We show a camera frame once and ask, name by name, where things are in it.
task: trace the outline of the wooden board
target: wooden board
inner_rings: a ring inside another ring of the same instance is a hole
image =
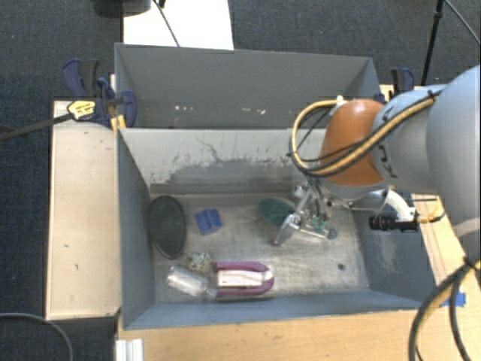
[[[55,116],[65,113],[57,102]],[[53,128],[45,316],[113,316],[120,307],[115,139],[73,120]]]

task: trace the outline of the blue tape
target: blue tape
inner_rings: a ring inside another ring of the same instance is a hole
[[[212,234],[222,227],[219,212],[215,208],[206,208],[195,215],[202,235]]]
[[[456,306],[463,308],[464,305],[466,305],[466,293],[458,292],[458,295],[456,296]],[[449,306],[449,299],[444,301],[441,306]]]

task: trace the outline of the black oval object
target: black oval object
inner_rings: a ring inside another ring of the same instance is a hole
[[[160,253],[169,258],[179,257],[186,244],[186,218],[179,202],[171,196],[160,196],[150,203],[149,234]]]

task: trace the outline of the blue sponge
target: blue sponge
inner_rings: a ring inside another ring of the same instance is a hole
[[[215,208],[206,208],[205,210],[195,215],[198,228],[202,235],[212,234],[222,227],[222,222],[219,213]]]

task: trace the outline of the green object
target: green object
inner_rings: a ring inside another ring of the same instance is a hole
[[[317,232],[321,232],[322,230],[324,230],[327,221],[320,220],[317,215],[314,215],[313,219],[310,221],[310,224]]]
[[[259,202],[259,213],[269,223],[281,227],[289,214],[294,212],[294,207],[278,198],[266,198]]]

